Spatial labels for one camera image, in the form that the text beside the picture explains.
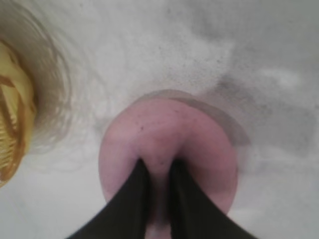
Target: white surface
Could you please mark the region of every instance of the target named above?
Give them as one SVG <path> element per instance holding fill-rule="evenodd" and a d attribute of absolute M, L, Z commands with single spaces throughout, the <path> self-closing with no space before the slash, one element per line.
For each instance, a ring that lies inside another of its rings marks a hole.
<path fill-rule="evenodd" d="M 63 114 L 39 117 L 33 151 L 0 190 L 1 238 L 63 238 L 98 212 L 107 123 L 163 89 L 196 95 L 246 131 L 230 217 L 261 239 L 318 238 L 319 1 L 17 2 L 54 40 L 72 90 L 63 104 L 54 96 L 65 84 L 54 88 Z"/>

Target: yellow object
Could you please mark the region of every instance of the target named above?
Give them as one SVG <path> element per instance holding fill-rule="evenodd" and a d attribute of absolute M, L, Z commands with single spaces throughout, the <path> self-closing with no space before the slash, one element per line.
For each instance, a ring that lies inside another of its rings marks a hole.
<path fill-rule="evenodd" d="M 35 115 L 32 81 L 17 55 L 0 41 L 0 187 L 28 152 Z"/>

